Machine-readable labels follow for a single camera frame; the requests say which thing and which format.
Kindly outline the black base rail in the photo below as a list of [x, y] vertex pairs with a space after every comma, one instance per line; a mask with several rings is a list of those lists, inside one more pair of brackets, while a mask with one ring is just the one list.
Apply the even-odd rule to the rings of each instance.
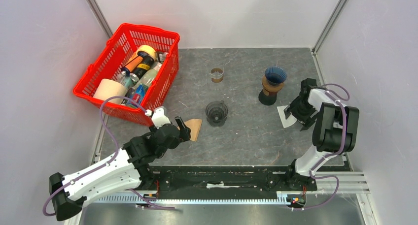
[[159, 199], [274, 199], [277, 192], [316, 191], [312, 178], [288, 175], [285, 166], [155, 166], [151, 178], [134, 186], [157, 191]]

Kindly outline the brown wooden ring holder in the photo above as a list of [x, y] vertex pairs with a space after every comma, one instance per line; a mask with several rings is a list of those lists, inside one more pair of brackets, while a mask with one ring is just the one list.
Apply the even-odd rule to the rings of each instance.
[[279, 84], [271, 84], [266, 76], [262, 78], [262, 86], [263, 89], [261, 91], [262, 94], [269, 96], [269, 95], [277, 95], [279, 91], [281, 91], [284, 87], [284, 83]]

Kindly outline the orange black bottle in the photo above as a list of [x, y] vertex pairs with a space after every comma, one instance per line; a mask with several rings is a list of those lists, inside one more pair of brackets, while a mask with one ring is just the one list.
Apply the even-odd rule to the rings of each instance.
[[146, 52], [139, 51], [134, 53], [127, 61], [126, 64], [122, 65], [121, 71], [125, 74], [131, 73], [143, 60], [147, 62], [154, 62], [155, 59]]

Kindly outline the clear plastic bottle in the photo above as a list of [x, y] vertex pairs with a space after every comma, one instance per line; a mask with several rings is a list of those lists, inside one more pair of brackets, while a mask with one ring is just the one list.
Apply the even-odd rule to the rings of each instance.
[[142, 87], [147, 90], [152, 82], [155, 80], [160, 68], [162, 67], [162, 64], [160, 62], [155, 62], [152, 66], [151, 69], [148, 70], [144, 76], [137, 82], [136, 87], [139, 87], [140, 85], [142, 85]]

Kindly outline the small glass with brown band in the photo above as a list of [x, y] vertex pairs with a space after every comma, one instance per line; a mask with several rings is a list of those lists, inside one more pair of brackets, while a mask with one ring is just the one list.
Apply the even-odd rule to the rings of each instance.
[[214, 83], [220, 83], [224, 79], [224, 69], [221, 67], [214, 67], [210, 70], [210, 79]]

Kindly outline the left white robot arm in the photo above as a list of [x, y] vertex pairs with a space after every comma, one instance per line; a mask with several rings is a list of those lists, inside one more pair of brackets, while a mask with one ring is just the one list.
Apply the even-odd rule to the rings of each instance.
[[64, 221], [107, 195], [129, 189], [154, 189], [156, 179], [150, 163], [191, 139], [192, 130], [182, 118], [176, 117], [175, 121], [176, 125], [167, 122], [160, 127], [151, 126], [148, 133], [133, 137], [111, 156], [79, 172], [51, 175], [51, 215]]

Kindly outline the yellow tape roll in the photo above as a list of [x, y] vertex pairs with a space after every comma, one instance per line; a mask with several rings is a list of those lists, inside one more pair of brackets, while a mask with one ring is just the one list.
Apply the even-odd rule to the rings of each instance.
[[137, 50], [136, 50], [136, 55], [140, 56], [142, 58], [145, 58], [146, 56], [150, 56], [152, 58], [153, 61], [156, 60], [156, 51], [154, 48], [152, 48], [149, 45], [141, 45]]

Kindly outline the blue ribbed dripper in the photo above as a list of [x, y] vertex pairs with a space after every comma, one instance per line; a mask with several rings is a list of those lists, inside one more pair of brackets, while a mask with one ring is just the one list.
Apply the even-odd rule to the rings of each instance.
[[282, 84], [287, 79], [287, 73], [281, 67], [272, 66], [265, 70], [264, 75], [267, 82], [272, 86]]

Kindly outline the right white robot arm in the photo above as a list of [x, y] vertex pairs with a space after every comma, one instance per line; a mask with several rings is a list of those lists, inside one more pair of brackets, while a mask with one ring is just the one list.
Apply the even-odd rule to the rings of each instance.
[[356, 144], [359, 109], [347, 106], [342, 98], [315, 79], [301, 82], [299, 95], [278, 111], [284, 128], [296, 122], [301, 130], [313, 127], [312, 145], [287, 168], [284, 183], [290, 190], [298, 190], [315, 183], [315, 173], [330, 159], [350, 152]]

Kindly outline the white paper coffee filter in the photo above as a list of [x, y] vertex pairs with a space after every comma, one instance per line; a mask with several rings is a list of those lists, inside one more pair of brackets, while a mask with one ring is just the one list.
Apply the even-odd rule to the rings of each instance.
[[294, 125], [297, 122], [297, 119], [292, 114], [290, 114], [289, 117], [287, 117], [285, 115], [285, 109], [287, 107], [288, 107], [288, 105], [277, 107], [277, 111], [278, 111], [280, 121], [282, 123], [283, 128], [288, 128], [288, 127]]

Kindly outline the grey transparent dripper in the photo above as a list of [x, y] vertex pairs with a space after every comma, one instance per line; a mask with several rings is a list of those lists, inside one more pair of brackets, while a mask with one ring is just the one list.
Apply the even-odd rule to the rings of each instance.
[[205, 109], [207, 121], [212, 127], [221, 127], [225, 124], [228, 107], [223, 100], [210, 102]]

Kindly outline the brown paper coffee filter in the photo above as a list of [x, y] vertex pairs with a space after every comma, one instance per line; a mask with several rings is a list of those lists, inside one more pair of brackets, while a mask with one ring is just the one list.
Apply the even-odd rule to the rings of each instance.
[[191, 129], [190, 141], [196, 142], [202, 125], [202, 119], [191, 119], [185, 121], [185, 124]]

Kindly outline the black red carafe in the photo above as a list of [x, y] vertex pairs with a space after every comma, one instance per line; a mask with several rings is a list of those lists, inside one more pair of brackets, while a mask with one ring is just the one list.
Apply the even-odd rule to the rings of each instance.
[[265, 89], [261, 90], [258, 96], [258, 99], [261, 104], [270, 106], [275, 104], [277, 100], [277, 92], [269, 92]]

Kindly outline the red plastic basket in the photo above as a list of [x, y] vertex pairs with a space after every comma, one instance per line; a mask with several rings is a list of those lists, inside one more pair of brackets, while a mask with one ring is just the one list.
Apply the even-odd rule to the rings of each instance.
[[[146, 90], [146, 94], [138, 108], [126, 106], [126, 100], [113, 99], [105, 104], [103, 112], [144, 126], [151, 126], [151, 118], [145, 110], [154, 110], [163, 101], [174, 82], [179, 70], [178, 43], [180, 35], [161, 28], [123, 23], [108, 40], [105, 49], [91, 64], [73, 89], [73, 94], [85, 99], [97, 107], [104, 100], [93, 98], [102, 79], [119, 82], [127, 89], [134, 87], [155, 62], [160, 68], [155, 80]], [[145, 59], [129, 74], [121, 71], [122, 65], [136, 53], [141, 45], [149, 45], [156, 51], [156, 60], [147, 62]]]

